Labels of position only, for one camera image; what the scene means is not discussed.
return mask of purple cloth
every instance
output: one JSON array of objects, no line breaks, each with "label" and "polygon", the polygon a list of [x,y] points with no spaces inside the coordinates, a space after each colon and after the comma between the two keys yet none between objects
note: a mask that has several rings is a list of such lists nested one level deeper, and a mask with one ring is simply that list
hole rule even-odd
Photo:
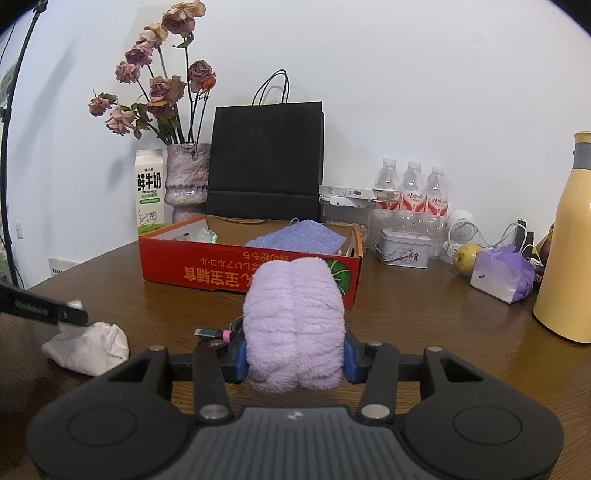
[{"label": "purple cloth", "polygon": [[273,248],[291,252],[332,255],[347,240],[314,220],[302,220],[250,240],[247,247]]},{"label": "purple cloth", "polygon": [[262,264],[244,301],[249,379],[257,390],[337,388],[343,379],[345,309],[321,258]]}]

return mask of milk carton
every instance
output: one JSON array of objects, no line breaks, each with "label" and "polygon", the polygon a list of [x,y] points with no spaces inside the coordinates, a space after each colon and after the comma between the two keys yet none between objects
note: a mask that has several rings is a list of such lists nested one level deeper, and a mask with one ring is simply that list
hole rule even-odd
[{"label": "milk carton", "polygon": [[135,213],[138,235],[157,230],[164,222],[164,160],[162,149],[138,150],[135,154]]}]

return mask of bottle cap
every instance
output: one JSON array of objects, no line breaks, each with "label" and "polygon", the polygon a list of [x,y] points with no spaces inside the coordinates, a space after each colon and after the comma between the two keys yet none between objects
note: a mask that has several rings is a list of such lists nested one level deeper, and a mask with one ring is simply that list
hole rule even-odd
[{"label": "bottle cap", "polygon": [[578,132],[574,135],[575,143],[591,143],[591,132]]}]

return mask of wooden table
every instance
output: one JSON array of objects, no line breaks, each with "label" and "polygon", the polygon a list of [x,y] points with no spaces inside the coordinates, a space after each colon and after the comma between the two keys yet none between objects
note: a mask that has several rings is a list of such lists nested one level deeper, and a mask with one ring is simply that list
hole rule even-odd
[{"label": "wooden table", "polygon": [[[92,321],[116,323],[131,353],[150,345],[188,353],[198,326],[222,328],[241,313],[243,295],[205,292],[145,282],[137,244],[130,244],[68,270],[33,289],[60,300],[80,299]],[[591,476],[591,349],[567,343],[532,317],[533,298],[508,306],[471,288],[454,269],[432,261],[427,270],[363,263],[355,308],[346,314],[362,341],[381,340],[403,353],[443,346],[550,407],[566,434],[553,479]],[[0,478],[36,479],[24,443],[29,419],[47,402],[86,377],[48,362],[40,351],[57,328],[0,317]],[[240,405],[317,406],[359,400],[361,386],[329,393],[297,391],[264,395],[247,385],[231,386]],[[419,399],[418,384],[399,387],[397,411]],[[176,384],[173,402],[192,411],[191,387]]]}]

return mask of white tissue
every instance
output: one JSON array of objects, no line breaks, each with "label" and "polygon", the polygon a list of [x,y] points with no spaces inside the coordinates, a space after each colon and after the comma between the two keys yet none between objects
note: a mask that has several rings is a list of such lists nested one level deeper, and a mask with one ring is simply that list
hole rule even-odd
[{"label": "white tissue", "polygon": [[89,327],[59,323],[60,333],[41,346],[59,366],[98,377],[129,358],[129,346],[117,325],[97,322]]}]

